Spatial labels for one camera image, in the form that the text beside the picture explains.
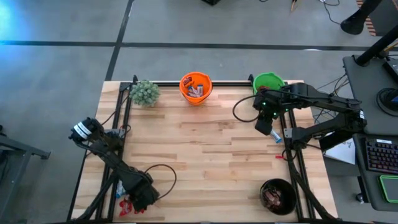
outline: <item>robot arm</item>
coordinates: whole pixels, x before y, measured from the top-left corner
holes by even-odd
[[[159,198],[158,191],[152,186],[152,177],[148,173],[129,167],[116,155],[115,151],[121,149],[123,145],[118,133],[106,133],[96,119],[86,118],[72,129],[69,139],[101,158],[112,168],[122,181],[135,211],[146,210],[148,205],[154,204]],[[86,141],[91,144],[84,145],[83,142]]]
[[[289,140],[288,144],[291,144],[295,149],[305,148],[306,143],[313,137],[333,133],[323,140],[324,146],[322,148],[329,149],[348,140],[352,134],[363,130],[366,120],[359,104],[358,100],[321,93],[305,83],[282,86],[280,90],[264,89],[257,94],[253,103],[253,107],[260,112],[255,128],[262,134],[270,134],[272,120],[294,108],[302,109],[316,106],[337,111],[339,114],[327,122],[309,128],[285,130],[285,137]]]

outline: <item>wooden tabletop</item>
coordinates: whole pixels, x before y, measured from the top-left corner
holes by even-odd
[[[103,122],[115,109],[120,82],[105,82],[96,119]],[[153,108],[132,105],[124,148],[124,161],[145,170],[154,164],[168,164],[177,172],[177,184],[171,193],[151,205],[144,214],[134,212],[116,222],[291,222],[296,212],[278,216],[264,208],[259,200],[261,185],[273,178],[290,182],[287,162],[276,159],[284,144],[254,129],[254,123],[242,123],[232,115],[234,104],[252,94],[248,87],[214,87],[202,106],[191,106],[178,87],[161,87]],[[257,111],[252,99],[237,107],[242,119],[253,118]],[[119,123],[122,124],[124,109]],[[313,125],[309,108],[295,110],[297,126]],[[112,119],[104,127],[110,129]],[[281,135],[279,120],[273,123]],[[311,147],[303,150],[311,190],[320,203],[337,217],[322,153]],[[86,158],[72,218],[81,215],[98,193],[104,162],[94,155]],[[149,172],[154,187],[164,194],[173,183],[173,173],[165,167]],[[308,217],[303,192],[300,192],[305,217]]]

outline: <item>green bowl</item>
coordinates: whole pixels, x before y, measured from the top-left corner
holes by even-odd
[[[280,90],[281,86],[284,86],[285,82],[279,76],[272,72],[262,73],[258,75],[253,81],[253,92],[257,94],[257,89],[260,86],[266,86],[270,90]]]

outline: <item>gray concrete floor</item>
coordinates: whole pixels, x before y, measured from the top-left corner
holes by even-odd
[[[291,0],[135,0],[124,42],[370,46],[364,30],[348,35],[329,21],[322,3]],[[0,2],[0,40],[115,42],[127,0],[5,0]],[[329,7],[342,21],[355,0]],[[66,219],[83,151],[68,139],[70,128],[94,116],[113,47],[0,45],[0,124],[10,138],[51,151],[33,158],[11,218],[29,223]],[[318,87],[342,74],[342,58],[360,52],[305,50],[164,49],[123,47],[112,80],[178,80],[198,70],[214,80],[242,80],[276,72]],[[333,91],[333,86],[323,88]],[[340,95],[352,96],[348,86]],[[328,171],[336,166],[326,164]],[[330,176],[340,218],[396,222],[396,214],[360,205],[355,177]]]

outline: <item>green succulent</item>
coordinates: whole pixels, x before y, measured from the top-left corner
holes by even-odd
[[[133,85],[130,92],[133,102],[142,106],[154,106],[159,95],[159,87],[148,80]]]

